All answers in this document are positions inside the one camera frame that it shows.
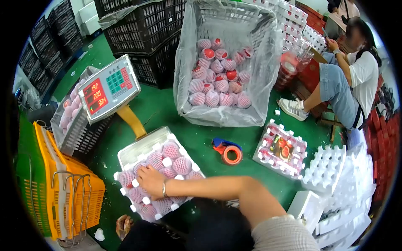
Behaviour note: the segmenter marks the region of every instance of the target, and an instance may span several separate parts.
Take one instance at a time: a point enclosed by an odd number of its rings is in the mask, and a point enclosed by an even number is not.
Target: woman
[[[354,0],[328,0],[328,11],[330,14],[325,24],[325,31],[330,39],[337,39],[345,34],[347,21],[354,16],[360,16]]]
[[[190,229],[185,244],[171,238],[160,226],[140,220],[130,226],[119,250],[186,251],[319,251],[307,229],[291,215],[264,186],[250,177],[222,176],[201,180],[169,180],[152,166],[141,167],[137,180],[151,200],[169,196],[194,196],[214,200],[238,199],[234,208],[208,212],[208,217]]]
[[[329,63],[320,63],[319,84],[305,101],[281,98],[278,105],[286,114],[303,121],[310,109],[330,101],[334,113],[348,130],[363,127],[377,91],[381,59],[369,26],[359,17],[350,19],[346,33],[357,52],[345,55],[334,40],[327,39],[333,53],[323,55]]]

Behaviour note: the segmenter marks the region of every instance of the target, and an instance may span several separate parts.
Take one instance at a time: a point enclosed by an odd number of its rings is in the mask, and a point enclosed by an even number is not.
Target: tape roll
[[[229,157],[228,157],[229,151],[235,152],[236,159],[234,159],[234,160],[229,159]],[[221,155],[221,157],[222,157],[222,161],[226,165],[237,165],[243,160],[243,152],[237,146],[230,145],[227,148],[225,148],[224,153]]]

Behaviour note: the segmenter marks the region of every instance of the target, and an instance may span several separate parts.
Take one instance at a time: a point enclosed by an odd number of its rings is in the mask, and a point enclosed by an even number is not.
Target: blue jeans
[[[332,110],[348,130],[353,129],[359,103],[353,96],[348,81],[333,53],[323,52],[328,63],[320,63],[321,101],[330,101]]]

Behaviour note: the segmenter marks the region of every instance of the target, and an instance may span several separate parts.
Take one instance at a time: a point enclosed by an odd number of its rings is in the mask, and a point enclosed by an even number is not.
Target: hand
[[[137,176],[139,185],[151,195],[151,200],[163,198],[162,187],[166,179],[165,175],[148,165],[141,167],[137,171]]]
[[[325,38],[325,41],[328,43],[328,48],[331,51],[334,51],[336,49],[339,49],[338,43],[335,40],[329,39],[328,37]]]
[[[120,240],[124,240],[128,232],[130,232],[131,227],[133,226],[133,220],[130,216],[122,215],[116,221],[116,233],[119,236]]]

